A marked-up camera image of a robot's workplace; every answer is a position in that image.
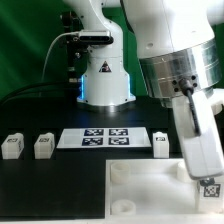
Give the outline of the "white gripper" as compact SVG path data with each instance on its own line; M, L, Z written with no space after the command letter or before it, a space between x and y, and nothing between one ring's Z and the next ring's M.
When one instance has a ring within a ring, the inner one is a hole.
M224 174L224 155L216 121L206 95L199 91L194 93L192 98L200 133L195 132L186 96L172 99L174 121L189 176L193 180L203 179L200 185L207 187L215 184L215 179L211 177Z

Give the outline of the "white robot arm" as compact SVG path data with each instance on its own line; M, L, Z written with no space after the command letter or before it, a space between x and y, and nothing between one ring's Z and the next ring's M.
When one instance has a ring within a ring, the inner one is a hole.
M211 13L221 0L64 0L84 29L89 61L78 101L92 108L116 108L134 99L123 69L122 31L102 13L123 9L137 41L148 94L173 109L189 176L203 180L224 174L224 157L212 104L221 101L213 85L221 78Z

